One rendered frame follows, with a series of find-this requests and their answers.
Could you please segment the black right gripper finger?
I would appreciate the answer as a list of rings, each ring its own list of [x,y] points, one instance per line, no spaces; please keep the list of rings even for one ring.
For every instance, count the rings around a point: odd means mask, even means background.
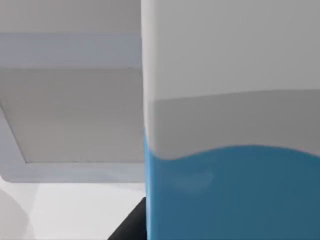
[[[141,199],[107,240],[147,240],[146,197]]]

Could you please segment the white sink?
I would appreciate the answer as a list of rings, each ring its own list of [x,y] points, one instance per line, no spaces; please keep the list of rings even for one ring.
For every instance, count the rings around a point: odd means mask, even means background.
[[[144,182],[139,33],[0,33],[0,177]]]

